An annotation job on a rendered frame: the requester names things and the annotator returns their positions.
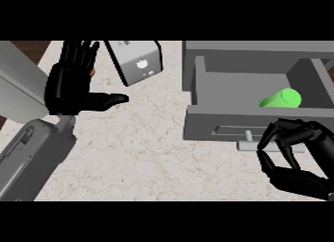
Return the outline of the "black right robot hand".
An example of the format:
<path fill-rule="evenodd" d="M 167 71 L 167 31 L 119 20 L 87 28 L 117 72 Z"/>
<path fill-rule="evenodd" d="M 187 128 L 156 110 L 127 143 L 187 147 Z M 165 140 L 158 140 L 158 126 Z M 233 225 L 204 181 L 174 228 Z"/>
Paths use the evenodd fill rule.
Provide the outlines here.
<path fill-rule="evenodd" d="M 275 138 L 289 168 L 276 166 L 264 152 L 270 138 Z M 292 152 L 292 146 L 297 144 L 306 146 L 323 178 L 300 168 Z M 261 171 L 278 190 L 328 200 L 329 194 L 334 193 L 334 133 L 319 122 L 279 118 L 270 123 L 257 145 L 257 158 Z"/>

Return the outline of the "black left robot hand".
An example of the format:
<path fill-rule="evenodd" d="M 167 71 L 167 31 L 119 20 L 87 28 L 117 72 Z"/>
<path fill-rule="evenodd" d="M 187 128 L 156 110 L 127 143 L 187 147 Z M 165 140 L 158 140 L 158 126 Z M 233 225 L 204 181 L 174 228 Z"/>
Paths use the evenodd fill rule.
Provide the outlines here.
<path fill-rule="evenodd" d="M 128 96 L 90 92 L 90 79 L 99 42 L 63 41 L 59 61 L 53 64 L 46 86 L 44 106 L 50 115 L 105 112 L 125 103 Z"/>

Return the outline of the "grey open drawer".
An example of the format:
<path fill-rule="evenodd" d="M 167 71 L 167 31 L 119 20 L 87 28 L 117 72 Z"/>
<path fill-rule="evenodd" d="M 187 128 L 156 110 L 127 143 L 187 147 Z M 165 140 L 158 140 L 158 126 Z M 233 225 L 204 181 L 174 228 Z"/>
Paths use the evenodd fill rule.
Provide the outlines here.
<path fill-rule="evenodd" d="M 193 60 L 195 103 L 245 111 L 281 90 L 294 89 L 303 109 L 334 110 L 334 83 L 320 59 Z"/>

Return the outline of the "grey cabinet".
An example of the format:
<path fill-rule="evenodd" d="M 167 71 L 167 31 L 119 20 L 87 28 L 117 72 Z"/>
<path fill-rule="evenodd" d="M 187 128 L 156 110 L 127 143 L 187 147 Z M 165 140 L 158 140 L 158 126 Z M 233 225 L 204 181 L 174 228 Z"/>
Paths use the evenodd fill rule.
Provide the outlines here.
<path fill-rule="evenodd" d="M 283 74 L 300 59 L 319 59 L 329 69 L 334 66 L 334 41 L 183 41 L 183 91 L 192 89 L 195 57 L 211 62 L 215 72 Z"/>

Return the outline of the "grey box-shaped toaster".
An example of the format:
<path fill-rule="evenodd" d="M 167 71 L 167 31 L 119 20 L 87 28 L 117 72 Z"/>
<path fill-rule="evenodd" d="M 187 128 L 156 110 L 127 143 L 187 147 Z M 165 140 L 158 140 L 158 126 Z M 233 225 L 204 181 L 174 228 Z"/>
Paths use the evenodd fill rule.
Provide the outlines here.
<path fill-rule="evenodd" d="M 162 72 L 162 51 L 156 41 L 105 41 L 105 45 L 125 86 Z"/>

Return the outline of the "green cup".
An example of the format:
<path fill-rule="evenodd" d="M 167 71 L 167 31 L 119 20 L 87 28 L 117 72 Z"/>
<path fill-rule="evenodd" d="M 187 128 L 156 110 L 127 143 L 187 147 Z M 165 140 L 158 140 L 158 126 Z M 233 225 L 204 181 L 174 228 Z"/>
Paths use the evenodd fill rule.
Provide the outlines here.
<path fill-rule="evenodd" d="M 297 90 L 285 88 L 258 102 L 260 107 L 267 108 L 297 108 L 301 96 Z"/>

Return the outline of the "pale grey appliance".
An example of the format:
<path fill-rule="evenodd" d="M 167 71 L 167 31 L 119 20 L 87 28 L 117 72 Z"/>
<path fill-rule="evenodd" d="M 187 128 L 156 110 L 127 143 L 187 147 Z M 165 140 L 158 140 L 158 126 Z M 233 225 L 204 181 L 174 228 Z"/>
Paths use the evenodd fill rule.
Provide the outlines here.
<path fill-rule="evenodd" d="M 43 91 L 47 75 L 10 41 L 0 41 L 0 115 L 25 124 L 47 115 Z"/>

